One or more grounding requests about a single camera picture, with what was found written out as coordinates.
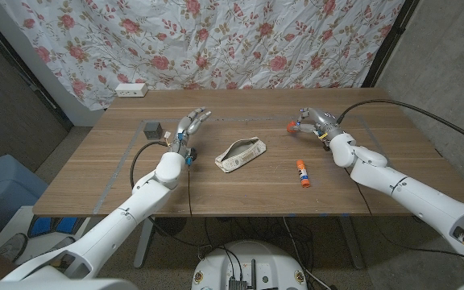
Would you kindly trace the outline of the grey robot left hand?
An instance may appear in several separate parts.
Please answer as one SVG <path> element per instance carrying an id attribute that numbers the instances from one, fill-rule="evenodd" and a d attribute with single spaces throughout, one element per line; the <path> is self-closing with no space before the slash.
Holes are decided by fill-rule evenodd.
<path id="1" fill-rule="evenodd" d="M 191 153 L 191 148 L 188 146 L 189 138 L 198 132 L 201 124 L 207 120 L 211 111 L 208 111 L 204 106 L 198 107 L 194 111 L 183 117 L 176 128 L 176 135 L 170 145 L 169 155 L 179 155 L 187 158 Z"/>

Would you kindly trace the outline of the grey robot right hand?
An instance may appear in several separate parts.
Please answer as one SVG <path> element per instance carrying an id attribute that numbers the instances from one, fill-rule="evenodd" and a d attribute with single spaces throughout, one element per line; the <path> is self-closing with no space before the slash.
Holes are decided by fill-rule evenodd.
<path id="1" fill-rule="evenodd" d="M 300 109 L 300 116 L 295 122 L 291 121 L 287 125 L 287 132 L 314 133 L 322 141 L 331 141 L 336 136 L 343 134 L 344 130 L 332 114 L 306 107 Z"/>

